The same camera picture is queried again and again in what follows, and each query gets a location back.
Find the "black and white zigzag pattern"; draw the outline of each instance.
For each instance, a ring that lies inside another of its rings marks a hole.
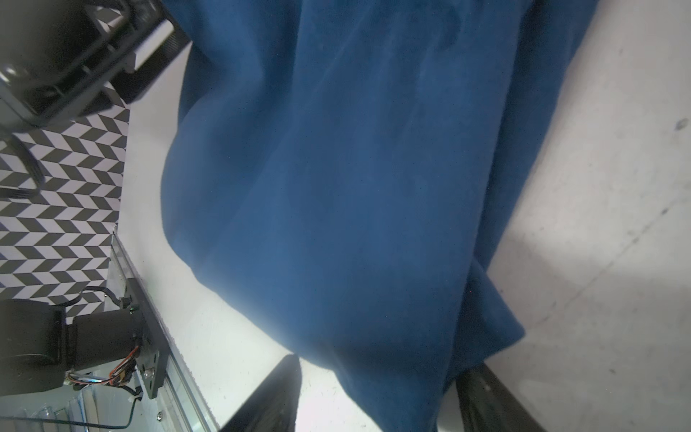
[[[105,282],[128,121],[129,109],[120,102],[88,118],[18,135],[41,160],[46,187],[30,201],[0,202],[0,299],[62,303]],[[0,186],[33,187],[4,143]],[[85,292],[68,316],[102,310],[102,302],[102,293]]]

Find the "mounting plate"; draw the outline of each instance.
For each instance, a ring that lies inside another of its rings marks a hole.
[[[124,277],[124,298],[129,300],[129,302],[124,302],[123,306],[131,312],[139,310],[144,318],[137,369],[142,377],[142,387],[146,389],[149,398],[153,399],[158,394],[158,389],[165,383],[166,367],[171,355],[171,348],[158,315],[144,292],[139,278],[134,272],[134,267],[116,235],[113,235],[112,246],[115,262]]]

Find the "electrical wire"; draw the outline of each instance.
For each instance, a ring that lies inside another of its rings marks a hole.
[[[134,407],[137,404],[137,401],[141,400],[141,399],[142,399],[142,396],[141,396],[141,392],[140,392],[138,397],[135,397],[134,401],[132,402],[132,408],[130,409],[129,420],[127,420],[127,424],[125,424],[123,426],[109,426],[107,424],[88,423],[88,422],[73,422],[72,420],[54,420],[54,419],[48,419],[48,418],[7,417],[4,415],[0,415],[0,420],[7,420],[7,421],[14,421],[14,422],[31,422],[31,423],[71,424],[73,426],[93,427],[93,428],[101,428],[101,429],[127,429],[127,428],[129,428],[129,425],[132,424],[132,417],[134,417]]]
[[[69,373],[67,374],[67,379],[70,382],[73,382],[75,384],[79,384],[82,386],[91,386],[91,385],[106,385],[106,386],[111,386],[111,387],[122,387],[124,385],[124,382],[122,380],[121,374],[125,373],[125,375],[128,374],[128,369],[130,369],[130,372],[134,371],[134,366],[135,366],[135,357],[134,355],[136,352],[139,350],[139,346],[134,347],[134,349],[125,357],[111,372],[108,374],[108,378],[98,378],[98,377],[89,377],[89,381],[84,381],[80,379],[80,376],[75,373]]]
[[[139,391],[137,392],[136,390],[132,390],[128,386],[120,386],[118,388],[121,388],[122,390],[125,390],[127,393],[131,394],[132,396],[139,396],[142,393],[142,388],[137,387]]]
[[[67,308],[67,307],[69,307],[69,306],[73,306],[73,305],[77,304],[77,303],[79,302],[79,300],[82,299],[82,294],[84,293],[84,291],[103,292],[106,296],[108,296],[108,298],[109,298],[116,306],[118,306],[118,307],[120,306],[120,301],[119,301],[119,300],[117,299],[117,297],[115,296],[115,293],[114,293],[113,291],[110,291],[110,290],[109,290],[108,288],[106,288],[106,287],[86,287],[86,288],[84,288],[83,290],[79,291],[79,294],[78,294],[74,299],[72,299],[72,300],[67,300],[67,301],[65,301],[65,302],[63,302],[63,303],[59,303],[59,304],[57,304],[56,306],[60,306],[60,307],[62,307],[62,308]]]

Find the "blue cloth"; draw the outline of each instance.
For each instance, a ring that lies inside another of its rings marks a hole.
[[[172,248],[383,430],[434,430],[523,335],[486,269],[595,0],[166,3]]]

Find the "white table surface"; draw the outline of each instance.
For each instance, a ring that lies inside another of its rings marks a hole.
[[[223,424],[286,351],[200,285],[164,238],[160,178],[185,59],[132,106],[119,236]],[[490,269],[527,336],[489,363],[549,430],[691,424],[684,118],[691,2],[602,0]],[[462,430],[454,405],[444,401],[442,431]],[[297,430],[378,428],[331,372],[303,362]]]

